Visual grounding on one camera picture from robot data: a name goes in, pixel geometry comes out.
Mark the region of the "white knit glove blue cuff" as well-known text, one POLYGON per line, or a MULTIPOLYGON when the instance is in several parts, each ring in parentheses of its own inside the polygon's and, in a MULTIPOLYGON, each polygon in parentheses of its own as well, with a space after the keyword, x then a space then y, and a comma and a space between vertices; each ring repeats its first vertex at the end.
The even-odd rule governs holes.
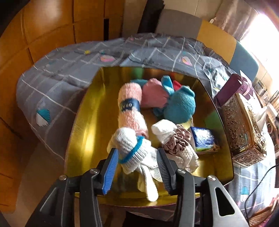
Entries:
POLYGON ((155 202, 158 190, 154 181, 162 182, 157 163, 157 149, 151 141, 136 134, 134 129, 122 127, 115 131, 108 145, 107 152, 112 148, 119 151, 119 163, 125 174, 137 171, 140 174, 138 189, 145 192, 147 200, 155 202))

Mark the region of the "mauve satin scrunchie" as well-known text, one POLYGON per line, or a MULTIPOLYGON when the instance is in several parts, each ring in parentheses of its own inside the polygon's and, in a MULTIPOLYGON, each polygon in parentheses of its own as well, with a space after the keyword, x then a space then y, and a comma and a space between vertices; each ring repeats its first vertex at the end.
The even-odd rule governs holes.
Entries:
POLYGON ((163 145, 163 149, 171 155, 177 156, 190 145, 191 133, 186 130, 182 125, 177 124, 177 129, 174 135, 170 137, 167 143, 163 145))

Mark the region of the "blue tissue packet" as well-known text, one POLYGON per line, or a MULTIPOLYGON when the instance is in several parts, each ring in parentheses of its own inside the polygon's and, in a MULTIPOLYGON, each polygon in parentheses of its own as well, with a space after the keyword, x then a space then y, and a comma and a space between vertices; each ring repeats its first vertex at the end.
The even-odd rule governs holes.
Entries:
POLYGON ((201 152, 217 152, 220 150, 213 133, 209 129, 190 127, 194 150, 201 152))

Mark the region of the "gold storage box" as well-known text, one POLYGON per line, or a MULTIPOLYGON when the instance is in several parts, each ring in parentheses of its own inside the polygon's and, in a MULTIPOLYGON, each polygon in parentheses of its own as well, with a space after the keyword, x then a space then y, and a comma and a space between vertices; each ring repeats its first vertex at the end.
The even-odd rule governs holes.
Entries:
MULTIPOLYGON (((82 175, 97 167, 106 159, 107 145, 118 128, 118 92, 121 86, 133 79, 161 79, 168 75, 172 80, 189 86, 195 93, 196 110, 193 125, 207 128, 215 133, 220 150, 215 154, 201 155, 199 167, 193 175, 207 177, 215 175, 226 185, 234 178, 233 163, 229 144, 222 120, 208 90, 209 81, 189 75, 161 69, 139 67, 103 67, 93 78, 91 85, 80 104, 73 124, 65 156, 65 174, 69 177, 82 175)), ((120 165, 117 166, 111 190, 105 196, 98 197, 100 204, 120 207, 154 207, 176 203, 176 196, 169 196, 163 183, 155 181, 159 197, 149 202, 146 194, 137 187, 139 173, 126 175, 120 165)))

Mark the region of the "pink rolled towel blue band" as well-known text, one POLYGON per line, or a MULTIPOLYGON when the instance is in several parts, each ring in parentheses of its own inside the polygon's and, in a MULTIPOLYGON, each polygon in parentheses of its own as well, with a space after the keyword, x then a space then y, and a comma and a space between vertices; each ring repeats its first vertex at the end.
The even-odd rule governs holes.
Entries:
POLYGON ((118 127, 135 130, 137 136, 149 138, 148 127, 140 112, 142 89, 138 83, 125 83, 118 93, 118 127))

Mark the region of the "blue plush toy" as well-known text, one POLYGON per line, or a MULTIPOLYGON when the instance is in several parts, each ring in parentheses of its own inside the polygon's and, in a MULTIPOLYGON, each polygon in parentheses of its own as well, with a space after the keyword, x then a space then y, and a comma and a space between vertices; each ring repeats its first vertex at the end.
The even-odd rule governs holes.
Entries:
POLYGON ((161 78, 163 90, 168 94, 167 102, 162 108, 154 107, 153 113, 161 119, 167 119, 175 124, 187 122, 195 113, 195 93, 188 86, 174 90, 169 76, 161 78))

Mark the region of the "pink plush piece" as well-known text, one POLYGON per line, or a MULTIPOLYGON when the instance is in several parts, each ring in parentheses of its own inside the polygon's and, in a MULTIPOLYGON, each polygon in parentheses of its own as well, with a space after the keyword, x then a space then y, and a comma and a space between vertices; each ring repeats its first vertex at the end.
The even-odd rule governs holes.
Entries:
POLYGON ((168 93, 156 78, 148 80, 142 88, 142 108, 163 108, 168 101, 168 93))

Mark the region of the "red plush piece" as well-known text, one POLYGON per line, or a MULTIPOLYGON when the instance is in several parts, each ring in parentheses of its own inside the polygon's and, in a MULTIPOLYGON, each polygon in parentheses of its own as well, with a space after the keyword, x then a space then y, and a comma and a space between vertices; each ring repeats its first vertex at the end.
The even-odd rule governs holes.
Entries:
POLYGON ((181 85, 178 81, 176 81, 176 80, 173 80, 172 83, 173 83, 174 91, 179 90, 179 89, 181 88, 181 86, 182 86, 182 85, 181 85))

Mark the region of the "grey patterned bed quilt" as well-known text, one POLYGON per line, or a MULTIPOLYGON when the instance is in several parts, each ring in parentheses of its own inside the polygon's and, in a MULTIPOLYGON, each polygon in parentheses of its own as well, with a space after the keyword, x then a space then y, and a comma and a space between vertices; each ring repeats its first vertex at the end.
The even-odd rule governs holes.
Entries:
POLYGON ((186 73, 209 81, 206 90, 211 99, 234 72, 203 43, 162 34, 137 34, 54 49, 19 78, 16 98, 35 135, 64 164, 80 104, 103 67, 186 73))

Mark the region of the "purple carton box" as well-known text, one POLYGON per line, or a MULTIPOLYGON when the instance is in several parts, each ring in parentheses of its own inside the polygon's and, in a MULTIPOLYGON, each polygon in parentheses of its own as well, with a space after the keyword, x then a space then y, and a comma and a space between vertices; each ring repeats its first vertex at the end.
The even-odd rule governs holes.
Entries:
POLYGON ((214 101, 217 106, 222 107, 235 93, 241 94, 247 100, 254 95, 252 82, 245 74, 232 74, 221 90, 215 95, 214 101))

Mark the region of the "grey yellow blue headboard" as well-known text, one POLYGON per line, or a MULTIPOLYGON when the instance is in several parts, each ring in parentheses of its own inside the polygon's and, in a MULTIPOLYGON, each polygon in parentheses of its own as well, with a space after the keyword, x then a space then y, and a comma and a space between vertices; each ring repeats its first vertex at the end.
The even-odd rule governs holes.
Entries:
POLYGON ((255 59, 233 36, 206 20, 185 12, 164 9, 156 33, 198 40, 220 55, 235 72, 243 72, 251 81, 256 78, 259 66, 255 59))

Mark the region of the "black rolled mat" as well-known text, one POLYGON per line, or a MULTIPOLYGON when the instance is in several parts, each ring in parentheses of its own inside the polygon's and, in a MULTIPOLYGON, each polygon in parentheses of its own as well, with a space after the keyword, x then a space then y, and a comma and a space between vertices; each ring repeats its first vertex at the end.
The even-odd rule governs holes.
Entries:
POLYGON ((163 0, 147 0, 137 33, 155 33, 164 7, 163 0))

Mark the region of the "pink beige curtain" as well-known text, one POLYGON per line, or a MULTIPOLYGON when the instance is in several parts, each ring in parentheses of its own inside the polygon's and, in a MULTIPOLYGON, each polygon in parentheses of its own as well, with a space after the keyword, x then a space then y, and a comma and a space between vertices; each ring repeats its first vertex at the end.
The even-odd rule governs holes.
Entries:
POLYGON ((257 15, 258 12, 246 1, 225 0, 209 22, 241 41, 257 15))

